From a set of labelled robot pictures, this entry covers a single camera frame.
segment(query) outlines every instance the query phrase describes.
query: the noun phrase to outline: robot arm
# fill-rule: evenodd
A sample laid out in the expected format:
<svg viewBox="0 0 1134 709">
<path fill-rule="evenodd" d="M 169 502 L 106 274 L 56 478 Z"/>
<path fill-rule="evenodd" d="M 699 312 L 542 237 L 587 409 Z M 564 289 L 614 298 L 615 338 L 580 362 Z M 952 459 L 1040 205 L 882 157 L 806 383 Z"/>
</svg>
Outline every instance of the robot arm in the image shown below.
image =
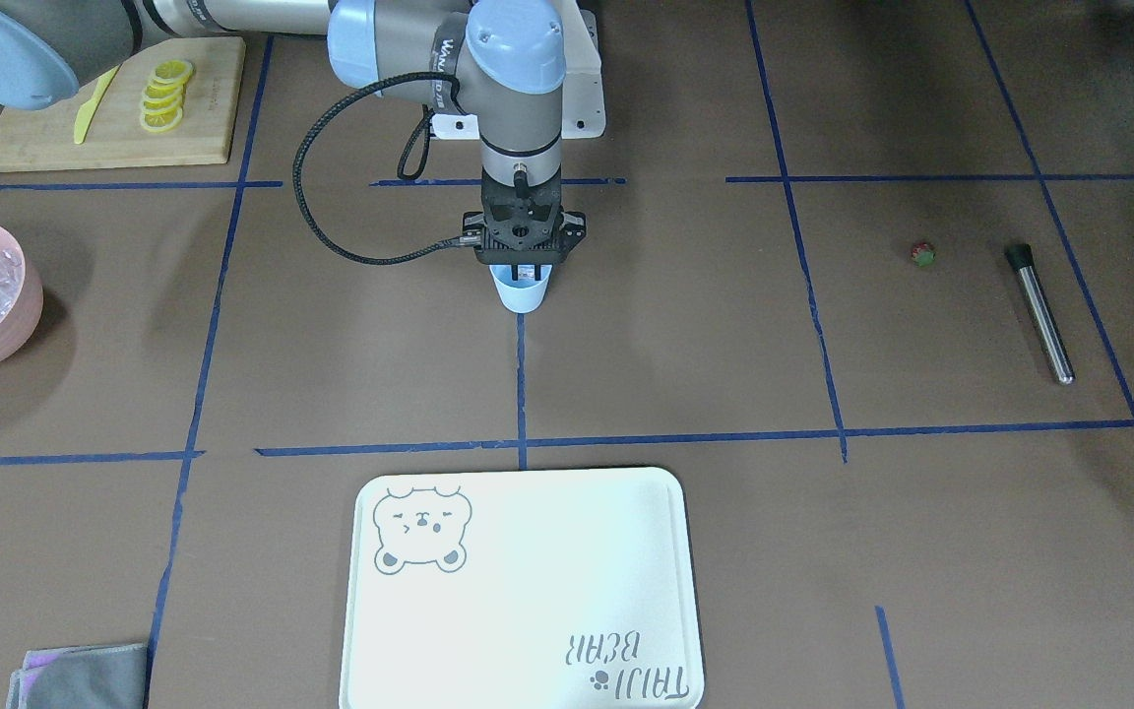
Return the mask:
<svg viewBox="0 0 1134 709">
<path fill-rule="evenodd" d="M 585 236 L 562 210 L 564 24 L 549 0 L 0 0 L 0 103 L 36 109 L 170 36 L 327 35 L 332 70 L 383 94 L 476 116 L 482 212 L 460 243 L 484 264 L 559 264 Z"/>
</svg>

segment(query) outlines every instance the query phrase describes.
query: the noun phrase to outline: yellow knife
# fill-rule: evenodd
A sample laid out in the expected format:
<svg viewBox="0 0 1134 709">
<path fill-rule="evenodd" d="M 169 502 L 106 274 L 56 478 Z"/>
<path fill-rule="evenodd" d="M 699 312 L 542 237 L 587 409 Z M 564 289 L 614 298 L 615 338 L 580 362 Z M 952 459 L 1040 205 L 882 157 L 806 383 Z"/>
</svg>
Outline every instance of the yellow knife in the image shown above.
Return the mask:
<svg viewBox="0 0 1134 709">
<path fill-rule="evenodd" d="M 99 108 L 99 102 L 103 100 L 103 94 L 108 93 L 108 85 L 112 84 L 112 77 L 116 76 L 116 69 L 118 68 L 121 68 L 120 64 L 104 71 L 103 76 L 100 76 L 99 81 L 94 84 L 94 95 L 91 95 L 85 103 L 82 103 L 81 108 L 77 108 L 77 120 L 73 121 L 73 143 L 81 145 L 86 142 L 86 130 L 91 129 L 94 110 Z"/>
</svg>

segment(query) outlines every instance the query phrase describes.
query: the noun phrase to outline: light blue cup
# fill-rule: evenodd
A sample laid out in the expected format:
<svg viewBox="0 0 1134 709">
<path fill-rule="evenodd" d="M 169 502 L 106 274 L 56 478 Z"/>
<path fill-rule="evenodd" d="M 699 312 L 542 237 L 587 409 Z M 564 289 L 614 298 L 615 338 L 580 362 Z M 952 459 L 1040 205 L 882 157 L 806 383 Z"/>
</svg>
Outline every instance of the light blue cup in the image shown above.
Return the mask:
<svg viewBox="0 0 1134 709">
<path fill-rule="evenodd" d="M 510 278 L 509 265 L 490 265 L 492 282 L 496 284 L 496 292 L 501 296 L 501 304 L 511 313 L 531 313 L 541 306 L 541 301 L 545 297 L 545 287 L 549 287 L 549 271 L 553 265 L 541 265 L 541 279 L 532 278 L 526 272 L 530 265 L 516 265 L 517 275 L 526 278 Z"/>
</svg>

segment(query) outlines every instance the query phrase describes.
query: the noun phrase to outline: bear illustration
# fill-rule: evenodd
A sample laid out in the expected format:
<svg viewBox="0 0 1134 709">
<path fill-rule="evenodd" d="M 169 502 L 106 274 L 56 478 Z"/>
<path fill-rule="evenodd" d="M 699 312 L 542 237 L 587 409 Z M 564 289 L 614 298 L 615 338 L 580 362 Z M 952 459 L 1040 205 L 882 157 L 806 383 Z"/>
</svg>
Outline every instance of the bear illustration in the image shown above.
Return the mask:
<svg viewBox="0 0 1134 709">
<path fill-rule="evenodd" d="M 374 506 L 379 551 L 374 566 L 396 574 L 406 564 L 435 564 L 454 573 L 466 563 L 463 534 L 472 520 L 472 501 L 454 490 L 411 489 L 405 495 L 388 493 Z"/>
</svg>

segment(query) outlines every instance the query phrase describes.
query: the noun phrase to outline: white tray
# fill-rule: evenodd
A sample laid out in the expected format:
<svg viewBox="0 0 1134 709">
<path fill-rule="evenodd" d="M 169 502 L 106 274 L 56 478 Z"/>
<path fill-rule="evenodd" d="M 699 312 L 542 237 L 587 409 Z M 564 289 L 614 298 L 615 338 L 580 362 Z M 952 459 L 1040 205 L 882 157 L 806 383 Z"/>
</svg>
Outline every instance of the white tray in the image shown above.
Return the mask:
<svg viewBox="0 0 1134 709">
<path fill-rule="evenodd" d="M 684 495 L 667 471 L 384 475 L 356 498 L 341 709 L 702 697 Z"/>
</svg>

